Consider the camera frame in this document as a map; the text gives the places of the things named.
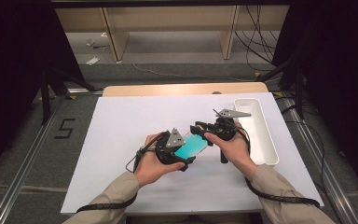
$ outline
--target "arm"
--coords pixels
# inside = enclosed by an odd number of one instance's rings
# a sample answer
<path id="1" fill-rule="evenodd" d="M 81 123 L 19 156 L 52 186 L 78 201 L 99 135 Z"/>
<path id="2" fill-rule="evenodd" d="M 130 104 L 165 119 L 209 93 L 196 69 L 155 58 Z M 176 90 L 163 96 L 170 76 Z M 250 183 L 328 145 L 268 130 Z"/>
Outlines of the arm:
<path id="1" fill-rule="evenodd" d="M 154 137 L 147 136 L 145 145 Z M 93 199 L 93 203 L 124 203 L 130 200 L 138 190 L 148 184 L 156 182 L 163 175 L 177 171 L 185 164 L 177 162 L 170 165 L 162 164 L 156 157 L 155 152 L 148 151 L 141 158 L 135 173 L 125 172 L 116 178 L 102 194 Z M 92 210 L 75 214 L 64 222 L 64 224 L 81 223 L 118 223 L 124 215 L 123 209 Z"/>
<path id="2" fill-rule="evenodd" d="M 220 147 L 226 158 L 252 182 L 255 189 L 276 196 L 303 197 L 278 172 L 267 165 L 256 165 L 250 158 L 248 146 L 240 134 L 237 133 L 229 141 L 224 141 L 211 133 L 204 136 Z M 263 198 L 259 200 L 273 223 L 334 223 L 313 205 L 278 203 Z"/>
<path id="3" fill-rule="evenodd" d="M 93 203 L 124 203 L 131 199 L 139 189 L 135 174 L 125 172 L 116 178 L 102 194 L 93 199 Z M 118 223 L 124 215 L 125 209 L 92 210 L 75 214 L 64 224 L 75 223 Z"/>

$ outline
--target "metal frame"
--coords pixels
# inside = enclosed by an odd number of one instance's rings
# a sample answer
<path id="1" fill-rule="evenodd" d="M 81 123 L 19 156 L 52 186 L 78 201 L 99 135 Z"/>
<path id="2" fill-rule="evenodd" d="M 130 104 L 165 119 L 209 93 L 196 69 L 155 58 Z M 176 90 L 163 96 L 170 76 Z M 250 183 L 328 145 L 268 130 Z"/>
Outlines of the metal frame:
<path id="1" fill-rule="evenodd" d="M 22 162 L 19 171 L 17 172 L 16 176 L 14 177 L 13 181 L 11 182 L 10 186 L 7 189 L 5 196 L 0 202 L 0 223 L 5 223 L 7 216 L 14 205 L 14 202 L 16 202 L 17 196 L 21 191 L 21 187 L 25 182 L 29 172 L 31 171 L 31 168 L 34 164 L 34 160 L 36 159 L 40 151 L 40 148 L 42 147 L 47 137 L 51 123 L 53 122 L 54 117 L 57 114 L 58 110 L 60 109 L 64 99 L 65 96 L 58 96 L 55 99 L 53 105 L 53 111 L 51 113 L 50 118 L 40 128 L 33 144 L 31 145 L 27 155 L 25 156 L 24 161 Z"/>
<path id="2" fill-rule="evenodd" d="M 295 105 L 294 100 L 287 100 L 285 101 L 288 106 Z M 300 118 L 300 116 L 291 110 L 291 116 L 296 122 L 305 123 L 303 119 Z M 318 146 L 316 143 L 314 137 L 312 136 L 310 129 L 307 127 L 307 125 L 297 125 L 298 131 L 302 135 L 308 150 L 310 151 L 310 155 L 312 156 L 313 160 L 315 161 L 319 172 L 322 171 L 322 157 L 323 152 L 322 149 Z M 358 223 L 358 217 L 356 216 L 356 213 L 353 209 L 353 206 L 351 205 L 351 202 L 345 195 L 345 192 L 341 188 L 341 186 L 338 184 L 338 181 L 334 177 L 334 174 L 332 170 L 330 169 L 330 166 L 326 159 L 324 159 L 324 183 L 327 186 L 331 197 L 334 200 L 334 206 L 338 210 L 338 212 L 341 215 L 341 218 L 343 219 L 344 223 Z"/>

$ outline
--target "black wall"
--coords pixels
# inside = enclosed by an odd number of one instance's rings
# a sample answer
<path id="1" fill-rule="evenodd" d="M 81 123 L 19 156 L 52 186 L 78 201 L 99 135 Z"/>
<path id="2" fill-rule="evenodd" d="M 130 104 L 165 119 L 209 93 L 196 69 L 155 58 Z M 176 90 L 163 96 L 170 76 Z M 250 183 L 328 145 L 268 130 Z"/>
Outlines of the black wall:
<path id="1" fill-rule="evenodd" d="M 335 1 L 319 24 L 319 39 L 302 62 L 306 88 L 358 175 L 358 1 Z M 317 7 L 296 6 L 286 17 L 274 64 L 293 52 Z"/>
<path id="2" fill-rule="evenodd" d="M 83 79 L 55 11 L 1 0 L 0 155 L 24 122 L 40 75 L 49 66 Z"/>

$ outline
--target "forearm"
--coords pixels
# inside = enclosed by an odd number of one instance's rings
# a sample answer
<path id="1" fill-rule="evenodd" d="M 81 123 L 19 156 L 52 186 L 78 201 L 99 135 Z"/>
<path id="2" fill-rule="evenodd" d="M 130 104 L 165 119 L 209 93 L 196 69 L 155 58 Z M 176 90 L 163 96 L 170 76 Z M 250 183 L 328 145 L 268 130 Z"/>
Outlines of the forearm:
<path id="1" fill-rule="evenodd" d="M 271 195 L 303 197 L 282 175 L 267 165 L 257 167 L 252 186 Z M 334 223 L 313 205 L 278 203 L 263 198 L 260 198 L 260 202 L 273 223 Z"/>
<path id="2" fill-rule="evenodd" d="M 139 183 L 133 173 L 125 172 L 116 178 L 102 194 L 93 199 L 93 203 L 124 203 L 138 192 Z M 64 224 L 72 223 L 118 223 L 124 214 L 123 209 L 92 210 L 75 214 Z"/>

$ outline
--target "finger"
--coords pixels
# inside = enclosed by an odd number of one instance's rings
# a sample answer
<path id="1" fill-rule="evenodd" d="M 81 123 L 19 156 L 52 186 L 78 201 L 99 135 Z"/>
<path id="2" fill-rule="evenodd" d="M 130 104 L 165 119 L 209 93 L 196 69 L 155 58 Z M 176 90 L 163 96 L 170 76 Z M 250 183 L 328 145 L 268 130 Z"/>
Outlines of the finger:
<path id="1" fill-rule="evenodd" d="M 237 125 L 237 127 L 242 127 L 242 124 L 240 124 L 238 121 L 234 121 L 235 125 Z"/>
<path id="2" fill-rule="evenodd" d="M 170 173 L 170 172 L 173 172 L 173 171 L 177 171 L 177 170 L 181 169 L 184 166 L 185 166 L 184 163 L 176 162 L 176 163 L 173 163 L 173 164 L 170 164 L 170 165 L 165 165 L 164 166 L 164 171 L 165 171 L 165 174 L 167 174 L 167 173 Z"/>
<path id="3" fill-rule="evenodd" d="M 222 146 L 222 144 L 224 144 L 224 140 L 219 138 L 217 135 L 212 134 L 212 133 L 205 133 L 204 134 L 205 138 L 208 139 L 209 141 L 211 141 L 214 144 L 217 144 L 219 147 Z"/>
<path id="4" fill-rule="evenodd" d="M 148 135 L 146 137 L 145 145 L 149 144 L 149 142 L 151 142 L 155 137 L 157 137 L 157 135 L 157 133 Z"/>

